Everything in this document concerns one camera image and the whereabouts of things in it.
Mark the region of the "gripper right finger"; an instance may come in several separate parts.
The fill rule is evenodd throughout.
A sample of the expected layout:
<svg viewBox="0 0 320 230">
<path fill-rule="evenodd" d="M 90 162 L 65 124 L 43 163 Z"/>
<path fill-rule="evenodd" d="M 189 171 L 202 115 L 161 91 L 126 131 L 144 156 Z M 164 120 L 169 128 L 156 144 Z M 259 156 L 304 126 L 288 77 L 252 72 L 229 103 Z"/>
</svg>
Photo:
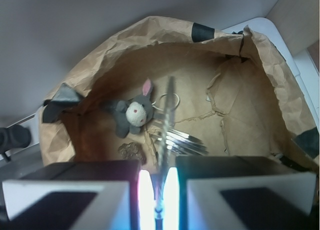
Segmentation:
<svg viewBox="0 0 320 230">
<path fill-rule="evenodd" d="M 179 156 L 167 230 L 313 230 L 316 175 L 261 156 Z"/>
</svg>

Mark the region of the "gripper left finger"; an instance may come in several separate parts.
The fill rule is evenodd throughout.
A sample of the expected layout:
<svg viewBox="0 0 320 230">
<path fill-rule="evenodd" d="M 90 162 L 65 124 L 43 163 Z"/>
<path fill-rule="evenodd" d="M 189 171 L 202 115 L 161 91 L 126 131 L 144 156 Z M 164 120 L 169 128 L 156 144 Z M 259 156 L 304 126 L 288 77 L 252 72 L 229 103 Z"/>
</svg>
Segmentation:
<svg viewBox="0 0 320 230">
<path fill-rule="evenodd" d="M 4 230 L 152 230 L 138 160 L 60 162 L 2 182 Z"/>
</svg>

